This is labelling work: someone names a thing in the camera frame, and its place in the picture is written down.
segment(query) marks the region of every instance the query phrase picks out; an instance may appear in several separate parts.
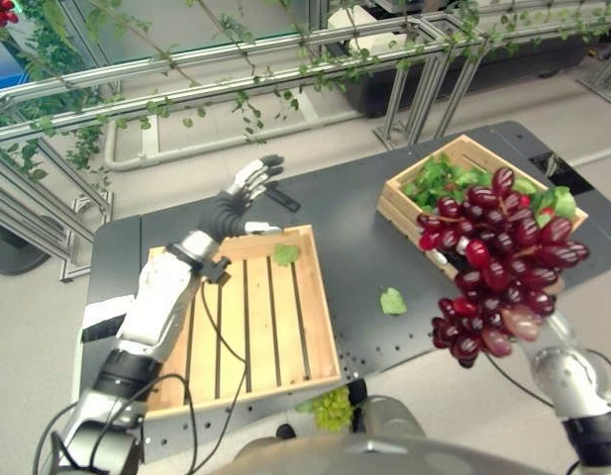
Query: artificial vine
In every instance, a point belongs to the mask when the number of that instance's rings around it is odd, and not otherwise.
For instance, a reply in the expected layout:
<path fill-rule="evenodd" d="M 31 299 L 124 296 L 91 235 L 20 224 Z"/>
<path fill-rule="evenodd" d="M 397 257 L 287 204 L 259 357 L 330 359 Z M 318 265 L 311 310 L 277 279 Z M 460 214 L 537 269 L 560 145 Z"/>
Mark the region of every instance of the artificial vine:
<path fill-rule="evenodd" d="M 33 127 L 42 129 L 48 136 L 52 136 L 55 134 L 55 130 L 51 126 L 51 116 L 53 114 L 65 112 L 66 110 L 80 111 L 85 107 L 100 104 L 101 102 L 113 103 L 123 100 L 123 97 L 119 94 L 112 94 L 107 99 L 103 99 L 96 89 L 76 90 L 64 82 L 64 79 L 61 77 L 63 74 L 82 70 L 85 65 L 70 43 L 70 38 L 64 26 L 64 18 L 56 1 L 21 1 L 25 15 L 35 20 L 37 25 L 33 36 L 26 44 L 27 47 L 35 50 L 37 54 L 30 54 L 19 48 L 19 58 L 26 62 L 27 71 L 33 80 L 55 76 L 58 80 L 63 81 L 63 85 L 65 85 L 68 91 L 63 94 L 19 104 L 16 108 L 16 114 L 14 114 L 14 111 L 6 110 L 0 119 L 0 127 L 16 123 L 19 119 L 17 115 L 19 115 L 25 120 L 35 121 Z M 113 26 L 117 37 L 131 34 L 149 45 L 153 49 L 153 58 L 166 61 L 170 71 L 174 71 L 188 81 L 188 87 L 192 88 L 200 85 L 195 78 L 175 62 L 172 52 L 176 45 L 169 47 L 157 45 L 149 36 L 152 24 L 122 12 L 120 10 L 122 0 L 83 1 L 91 7 L 90 13 L 86 18 L 86 26 L 93 41 L 98 41 L 101 27 L 110 24 Z M 299 35 L 300 45 L 296 51 L 296 56 L 300 61 L 298 70 L 301 75 L 307 75 L 310 80 L 313 80 L 314 90 L 322 91 L 323 89 L 331 90 L 336 88 L 344 92 L 347 82 L 363 80 L 366 76 L 370 75 L 369 67 L 379 62 L 378 56 L 372 54 L 368 48 L 362 47 L 359 39 L 359 31 L 354 17 L 354 7 L 358 4 L 357 1 L 335 0 L 331 2 L 333 8 L 340 8 L 345 11 L 349 23 L 354 30 L 353 42 L 356 47 L 348 47 L 344 56 L 333 55 L 326 47 L 314 47 L 311 45 L 310 37 L 312 32 L 309 27 L 300 25 L 294 18 L 291 11 L 292 0 L 268 1 L 273 1 L 281 7 L 293 30 Z M 253 44 L 255 36 L 240 21 L 244 17 L 244 9 L 241 2 L 238 4 L 240 19 L 227 13 L 215 14 L 204 0 L 184 0 L 184 2 L 189 8 L 201 9 L 215 27 L 216 35 L 225 37 L 228 42 L 235 46 L 242 60 L 250 68 L 250 76 L 253 78 L 254 84 L 259 84 L 264 79 L 273 76 L 274 73 L 269 66 L 263 72 L 259 72 L 258 65 L 247 53 L 245 45 Z M 518 11 L 517 4 L 513 0 L 506 8 L 505 13 L 499 17 L 494 25 L 483 32 L 479 32 L 477 28 L 481 10 L 477 2 L 472 0 L 455 2 L 449 6 L 448 10 L 460 19 L 461 28 L 459 31 L 447 32 L 446 41 L 450 49 L 447 50 L 447 53 L 451 59 L 454 59 L 455 55 L 451 55 L 451 52 L 455 48 L 470 40 L 477 39 L 480 35 L 484 40 L 481 47 L 462 47 L 458 53 L 468 57 L 481 58 L 485 53 L 498 48 L 505 48 L 510 54 L 514 54 L 519 44 L 510 40 L 511 34 L 521 27 L 535 27 L 550 24 L 551 22 L 560 25 L 559 34 L 561 38 L 567 38 L 569 35 L 581 35 L 584 41 L 589 42 L 593 38 L 609 31 L 607 17 L 611 16 L 611 1 L 605 7 L 593 9 L 587 13 L 583 11 L 583 4 L 584 1 L 579 2 L 572 11 L 566 8 L 555 11 L 554 0 L 549 0 L 544 10 L 532 13 L 528 10 Z M 421 54 L 430 43 L 429 40 L 421 38 L 417 26 L 410 21 L 406 12 L 404 13 L 404 22 L 400 33 L 404 35 L 404 40 L 399 43 L 391 41 L 388 45 L 389 49 L 403 48 L 413 54 Z M 7 32 L 0 32 L 0 39 L 7 43 L 14 43 Z M 535 46 L 541 41 L 540 37 L 532 39 Z M 326 64 L 343 66 L 349 64 L 349 67 L 346 67 L 346 70 L 339 76 L 330 77 L 324 72 L 319 71 L 312 77 L 311 72 L 313 68 Z M 395 67 L 398 69 L 408 69 L 412 64 L 413 60 L 410 57 L 405 57 L 399 59 Z M 298 92 L 301 93 L 302 90 L 303 84 L 299 86 Z M 282 119 L 284 121 L 289 112 L 299 110 L 299 101 L 293 91 L 280 91 L 278 88 L 275 88 L 274 96 L 279 103 L 279 110 L 274 115 L 275 120 Z M 209 105 L 206 103 L 196 106 L 196 117 L 204 118 L 207 114 L 206 108 Z M 150 114 L 164 118 L 170 115 L 172 107 L 173 103 L 168 98 L 159 102 L 151 101 L 147 103 L 147 110 Z M 261 109 L 253 104 L 251 91 L 237 91 L 232 112 L 242 114 L 244 135 L 248 142 L 264 142 L 259 134 L 265 127 L 263 113 Z M 186 117 L 182 119 L 182 125 L 187 128 L 193 127 L 195 124 L 193 117 L 195 115 L 189 111 Z M 143 130 L 149 129 L 152 126 L 147 115 L 137 117 L 135 120 L 140 123 L 140 127 Z M 101 125 L 107 124 L 109 117 L 102 114 L 98 117 L 98 121 Z M 120 129 L 125 129 L 127 123 L 128 120 L 124 118 L 115 120 L 116 127 Z M 107 171 L 103 168 L 92 169 L 89 163 L 91 155 L 99 151 L 98 141 L 101 136 L 101 126 L 79 129 L 73 132 L 73 134 L 76 137 L 76 147 L 67 153 L 67 159 L 76 169 L 97 175 L 98 184 L 96 186 L 101 189 L 106 188 L 109 186 Z M 42 179 L 46 173 L 39 168 L 40 164 L 38 162 L 33 161 L 34 152 L 36 152 L 36 141 L 29 141 L 21 149 L 17 145 L 12 145 L 7 149 L 0 149 L 0 156 L 11 163 L 15 163 L 31 179 L 38 180 Z"/>

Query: wooden slat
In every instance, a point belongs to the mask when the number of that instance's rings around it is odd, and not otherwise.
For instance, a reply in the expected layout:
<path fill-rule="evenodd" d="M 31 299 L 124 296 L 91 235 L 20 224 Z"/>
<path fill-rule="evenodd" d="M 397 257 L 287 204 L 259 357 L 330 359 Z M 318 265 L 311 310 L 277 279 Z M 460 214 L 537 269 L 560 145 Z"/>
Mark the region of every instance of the wooden slat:
<path fill-rule="evenodd" d="M 215 322 L 218 290 L 217 285 L 205 284 L 206 303 Z M 195 298 L 191 351 L 193 356 L 190 361 L 190 391 L 193 401 L 200 405 L 201 401 L 215 399 L 217 364 L 217 335 L 204 311 L 201 294 Z"/>
<path fill-rule="evenodd" d="M 307 342 L 307 355 L 312 378 L 324 378 L 336 372 L 338 357 L 335 347 L 328 341 L 331 327 L 328 327 L 329 311 L 325 301 L 321 301 L 320 287 L 322 282 L 317 280 L 318 259 L 315 255 L 313 241 L 303 239 L 301 255 L 294 263 L 296 268 L 296 281 L 300 296 L 301 312 L 305 324 L 305 339 Z M 316 315 L 325 315 L 325 319 L 316 319 Z"/>
<path fill-rule="evenodd" d="M 271 263 L 278 355 L 283 386 L 305 380 L 305 365 L 291 266 Z"/>
<path fill-rule="evenodd" d="M 163 247 L 150 249 L 149 260 L 156 258 L 164 253 Z M 177 343 L 173 348 L 168 359 L 162 365 L 160 374 L 175 373 L 183 378 L 186 377 L 186 356 L 188 348 L 188 330 L 190 328 L 190 308 L 184 315 L 184 324 L 179 333 Z M 150 411 L 172 408 L 184 404 L 184 387 L 179 381 L 166 379 L 153 387 L 153 391 L 148 399 Z"/>
<path fill-rule="evenodd" d="M 222 337 L 243 359 L 246 358 L 246 328 L 244 302 L 244 264 L 233 262 L 228 266 L 231 278 L 222 287 Z M 231 354 L 221 343 L 220 397 L 233 397 L 241 381 L 244 363 Z"/>
<path fill-rule="evenodd" d="M 257 257 L 248 263 L 248 302 L 251 348 L 250 369 L 253 391 L 276 386 L 276 361 L 274 360 L 274 338 L 269 302 L 267 259 Z"/>

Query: wooden crate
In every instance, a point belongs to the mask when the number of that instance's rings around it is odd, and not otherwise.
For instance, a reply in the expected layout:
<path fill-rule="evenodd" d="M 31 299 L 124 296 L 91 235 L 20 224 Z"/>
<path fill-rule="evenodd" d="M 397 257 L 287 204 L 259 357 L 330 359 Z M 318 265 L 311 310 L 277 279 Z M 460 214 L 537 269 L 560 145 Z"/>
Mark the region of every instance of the wooden crate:
<path fill-rule="evenodd" d="M 441 148 L 435 150 L 431 155 L 422 158 L 417 163 L 409 166 L 402 172 L 395 175 L 393 178 L 384 183 L 384 188 L 377 201 L 377 211 L 390 221 L 395 228 L 404 234 L 419 248 L 420 228 L 416 223 L 417 215 L 422 213 L 422 209 L 417 206 L 410 198 L 402 193 L 402 187 L 411 182 L 420 172 L 424 163 L 430 156 L 439 156 L 440 153 L 445 153 L 451 159 L 452 164 L 460 165 L 466 170 L 470 170 L 473 166 L 485 169 L 490 173 L 494 173 L 498 168 L 507 166 L 514 170 L 518 177 L 527 178 L 539 190 L 547 190 L 540 181 L 524 173 L 519 168 L 514 166 L 509 161 L 504 160 L 493 151 L 487 149 L 480 143 L 475 142 L 467 136 L 459 136 L 452 142 L 447 143 Z M 573 217 L 573 230 L 575 231 L 588 215 L 579 208 L 575 210 Z M 448 264 L 441 264 L 432 256 L 430 252 L 425 253 L 438 267 L 440 267 L 449 278 L 453 279 L 457 275 L 457 270 Z"/>
<path fill-rule="evenodd" d="M 300 256 L 289 266 L 271 256 L 278 244 L 295 244 Z M 153 248 L 150 258 L 163 252 Z M 280 235 L 226 239 L 230 279 L 220 287 L 206 283 L 210 314 L 225 341 L 249 360 L 240 401 L 339 381 L 341 372 L 311 226 Z M 161 374 L 185 375 L 198 409 L 232 402 L 244 364 L 222 344 L 198 292 L 184 328 Z M 179 381 L 154 388 L 148 417 L 186 411 Z"/>

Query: black cable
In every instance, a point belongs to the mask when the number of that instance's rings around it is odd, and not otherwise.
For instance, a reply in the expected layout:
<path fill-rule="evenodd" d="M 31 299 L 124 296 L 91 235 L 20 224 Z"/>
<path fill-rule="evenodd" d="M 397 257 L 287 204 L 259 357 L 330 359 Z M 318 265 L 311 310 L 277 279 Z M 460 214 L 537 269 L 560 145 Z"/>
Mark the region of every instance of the black cable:
<path fill-rule="evenodd" d="M 533 393 L 532 391 L 527 389 L 525 386 L 523 386 L 521 383 L 519 383 L 518 381 L 514 380 L 509 374 L 507 374 L 505 371 L 503 371 L 498 364 L 496 364 L 496 361 L 494 361 L 494 359 L 492 359 L 492 357 L 489 354 L 485 353 L 485 356 L 487 357 L 488 361 L 492 364 L 492 366 L 494 366 L 496 368 L 496 370 L 499 373 L 501 373 L 514 386 L 519 388 L 524 393 L 530 395 L 531 397 L 533 397 L 537 401 L 543 403 L 544 405 L 546 405 L 546 406 L 548 406 L 550 408 L 554 407 L 554 405 L 552 403 L 550 403 L 549 401 L 546 401 L 545 399 L 541 398 L 538 394 Z"/>
<path fill-rule="evenodd" d="M 217 328 L 217 325 L 215 324 L 215 320 L 213 319 L 213 316 L 211 315 L 210 310 L 208 309 L 208 304 L 206 303 L 206 293 L 204 291 L 204 287 L 205 286 L 206 286 L 206 281 L 204 280 L 202 282 L 202 286 L 201 286 L 202 304 L 204 306 L 204 312 L 206 312 L 206 316 L 208 317 L 208 320 L 210 321 L 210 325 L 213 326 L 213 329 L 215 330 L 215 333 L 219 337 L 219 341 L 221 343 L 223 343 L 224 346 L 226 346 L 228 348 L 228 350 L 231 352 L 231 354 L 233 356 L 235 356 L 237 359 L 239 359 L 242 363 L 244 363 L 245 366 L 248 366 L 246 360 L 244 358 L 242 358 L 241 356 L 239 356 L 239 354 L 236 351 L 233 350 L 233 348 L 228 344 L 228 342 L 224 340 L 224 337 L 222 336 L 221 332 Z"/>
<path fill-rule="evenodd" d="M 44 444 L 46 443 L 46 438 L 48 438 L 48 434 L 51 431 L 51 428 L 56 424 L 56 422 L 66 413 L 71 411 L 76 407 L 78 403 L 72 403 L 66 408 L 61 409 L 56 413 L 56 415 L 50 419 L 48 425 L 44 428 L 44 431 L 41 434 L 41 438 L 39 439 L 39 443 L 37 444 L 37 449 L 35 450 L 35 458 L 32 463 L 32 475 L 39 475 L 39 461 L 41 460 L 41 451 L 44 448 Z"/>
<path fill-rule="evenodd" d="M 137 391 L 136 394 L 134 394 L 131 398 L 125 401 L 125 403 L 123 403 L 123 405 L 116 412 L 116 414 L 114 414 L 114 416 L 111 419 L 109 419 L 107 423 L 105 423 L 105 426 L 103 426 L 103 428 L 100 430 L 100 433 L 98 434 L 98 437 L 96 438 L 96 442 L 94 443 L 94 446 L 92 448 L 91 455 L 89 456 L 89 466 L 88 466 L 89 470 L 91 471 L 97 470 L 94 466 L 94 459 L 96 457 L 96 452 L 98 451 L 98 447 L 100 446 L 100 443 L 102 442 L 103 437 L 109 431 L 111 424 L 113 424 L 116 421 L 116 419 L 118 419 L 130 405 L 135 403 L 138 400 L 138 398 L 140 398 L 147 391 L 150 391 L 154 385 L 166 379 L 171 379 L 171 378 L 179 380 L 184 385 L 185 397 L 188 399 L 188 412 L 190 414 L 190 423 L 191 423 L 192 435 L 193 435 L 193 459 L 191 462 L 192 464 L 190 468 L 188 469 L 188 475 L 194 473 L 192 470 L 193 470 L 193 467 L 195 466 L 195 462 L 197 461 L 197 426 L 195 424 L 195 410 L 193 407 L 193 398 L 190 394 L 190 388 L 188 387 L 188 381 L 182 378 L 179 374 L 165 374 L 163 376 L 159 376 L 155 378 L 154 380 L 152 380 L 151 383 L 144 386 L 140 391 Z"/>
<path fill-rule="evenodd" d="M 578 468 L 578 465 L 580 465 L 580 461 L 576 460 L 569 468 L 566 469 L 566 473 L 564 475 L 571 475 L 573 472 L 575 472 L 575 469 Z"/>
<path fill-rule="evenodd" d="M 602 358 L 611 367 L 611 360 L 609 359 L 609 357 L 606 354 L 601 353 L 600 351 L 596 351 L 595 349 L 586 348 L 586 350 L 589 353 L 593 353 L 596 356 L 599 356 L 600 358 Z"/>
<path fill-rule="evenodd" d="M 237 388 L 237 393 L 235 393 L 235 399 L 233 399 L 233 402 L 230 405 L 230 408 L 228 410 L 228 416 L 226 417 L 226 422 L 224 423 L 224 426 L 222 427 L 222 431 L 219 434 L 219 438 L 217 439 L 215 446 L 210 451 L 210 453 L 206 455 L 204 460 L 202 460 L 202 462 L 199 465 L 197 465 L 197 467 L 195 467 L 193 471 L 191 471 L 188 475 L 193 475 L 199 469 L 201 469 L 204 465 L 206 465 L 208 461 L 213 457 L 213 455 L 215 455 L 215 452 L 217 452 L 217 449 L 221 445 L 224 435 L 226 434 L 226 430 L 228 429 L 228 424 L 230 423 L 230 419 L 233 416 L 235 405 L 237 404 L 237 400 L 239 399 L 239 394 L 241 393 L 242 387 L 244 386 L 244 381 L 246 381 L 246 372 L 247 372 L 246 369 L 244 369 L 244 372 L 242 374 L 242 380 L 239 382 L 239 388 Z"/>
<path fill-rule="evenodd" d="M 242 373 L 242 379 L 239 382 L 239 387 L 237 388 L 237 392 L 235 393 L 235 398 L 233 399 L 233 402 L 230 405 L 230 408 L 228 410 L 228 416 L 226 417 L 226 421 L 224 422 L 224 426 L 222 427 L 222 431 L 219 434 L 219 438 L 217 439 L 217 442 L 215 443 L 215 446 L 210 451 L 210 453 L 208 455 L 206 455 L 204 460 L 202 460 L 201 463 L 199 465 L 197 465 L 197 467 L 195 467 L 188 475 L 193 475 L 198 470 L 200 470 L 204 465 L 206 465 L 208 463 L 208 461 L 213 457 L 213 455 L 215 455 L 215 453 L 219 449 L 219 446 L 221 445 L 222 440 L 224 439 L 224 435 L 226 434 L 226 430 L 228 429 L 228 424 L 230 423 L 230 419 L 233 416 L 233 412 L 235 411 L 235 405 L 237 404 L 237 400 L 239 399 L 239 395 L 240 395 L 240 393 L 242 391 L 242 388 L 244 387 L 244 381 L 246 381 L 246 374 L 248 373 L 248 362 L 244 358 L 241 358 L 237 354 L 237 352 L 234 351 L 231 348 L 231 346 L 224 340 L 224 337 L 222 336 L 221 332 L 217 328 L 217 325 L 215 324 L 215 320 L 213 319 L 213 316 L 211 315 L 210 310 L 208 309 L 208 304 L 206 303 L 206 293 L 204 291 L 205 284 L 206 284 L 206 281 L 204 280 L 202 282 L 202 285 L 201 285 L 201 289 L 200 289 L 201 292 L 200 293 L 201 293 L 201 296 L 202 296 L 202 304 L 204 306 L 204 312 L 206 313 L 206 317 L 208 317 L 208 320 L 210 321 L 211 325 L 213 326 L 213 329 L 215 330 L 215 333 L 219 337 L 220 342 L 223 343 L 226 346 L 226 348 L 228 348 L 228 350 L 231 352 L 231 354 L 233 356 L 235 356 L 242 363 L 244 363 L 244 372 Z"/>

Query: robotic hand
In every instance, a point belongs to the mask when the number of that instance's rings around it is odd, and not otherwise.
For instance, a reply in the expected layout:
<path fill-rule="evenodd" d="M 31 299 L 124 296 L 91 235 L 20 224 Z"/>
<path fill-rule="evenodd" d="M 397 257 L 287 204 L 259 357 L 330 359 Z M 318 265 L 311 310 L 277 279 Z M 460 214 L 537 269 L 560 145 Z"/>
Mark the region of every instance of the robotic hand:
<path fill-rule="evenodd" d="M 213 283 L 227 278 L 230 261 L 213 261 L 219 244 L 224 238 L 281 231 L 269 223 L 245 222 L 243 214 L 263 193 L 267 180 L 283 170 L 282 161 L 270 155 L 242 169 L 214 198 L 196 230 L 145 265 L 114 348 L 93 387 L 79 398 L 62 435 L 52 438 L 49 473 L 138 471 L 142 452 L 130 430 L 138 428 L 147 413 L 150 389 L 177 341 L 202 277 Z"/>

